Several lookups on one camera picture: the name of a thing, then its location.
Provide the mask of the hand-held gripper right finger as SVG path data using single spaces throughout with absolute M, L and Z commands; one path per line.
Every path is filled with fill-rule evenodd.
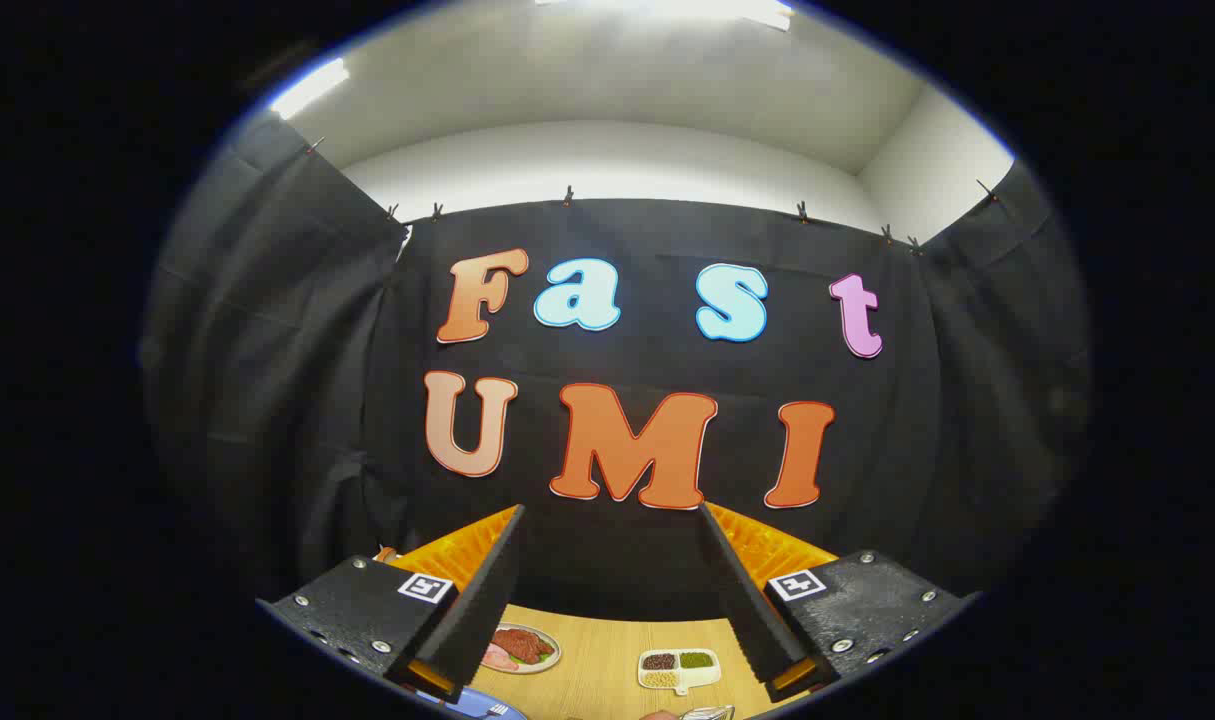
M 979 597 L 956 596 L 886 552 L 836 556 L 716 503 L 697 516 L 720 610 L 773 702 L 889 664 Z

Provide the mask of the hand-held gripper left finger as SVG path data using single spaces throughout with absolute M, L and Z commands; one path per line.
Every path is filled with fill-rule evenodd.
M 459 701 L 516 586 L 525 515 L 519 503 L 401 557 L 341 559 L 258 610 L 374 682 Z

